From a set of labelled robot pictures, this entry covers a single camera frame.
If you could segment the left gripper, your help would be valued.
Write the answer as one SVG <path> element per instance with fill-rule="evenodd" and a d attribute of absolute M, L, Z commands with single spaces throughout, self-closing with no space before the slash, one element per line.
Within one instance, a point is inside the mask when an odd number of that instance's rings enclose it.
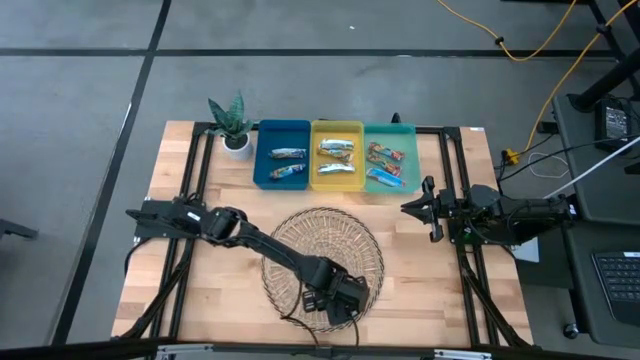
<path fill-rule="evenodd" d="M 320 287 L 307 286 L 302 295 L 305 312 L 325 311 L 331 326 L 355 323 L 365 309 L 369 287 L 362 276 L 337 273 Z"/>

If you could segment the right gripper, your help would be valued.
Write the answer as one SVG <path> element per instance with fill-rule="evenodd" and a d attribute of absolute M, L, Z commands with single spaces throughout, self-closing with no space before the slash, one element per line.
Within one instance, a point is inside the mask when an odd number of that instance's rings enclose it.
<path fill-rule="evenodd" d="M 439 242 L 444 238 L 444 227 L 440 224 L 440 221 L 445 220 L 449 239 L 454 242 L 458 230 L 455 219 L 457 205 L 455 190 L 444 188 L 435 194 L 434 189 L 434 177 L 426 176 L 423 181 L 424 193 L 418 199 L 402 204 L 401 211 L 416 218 L 423 224 L 429 222 L 432 226 L 429 238 L 433 243 Z"/>

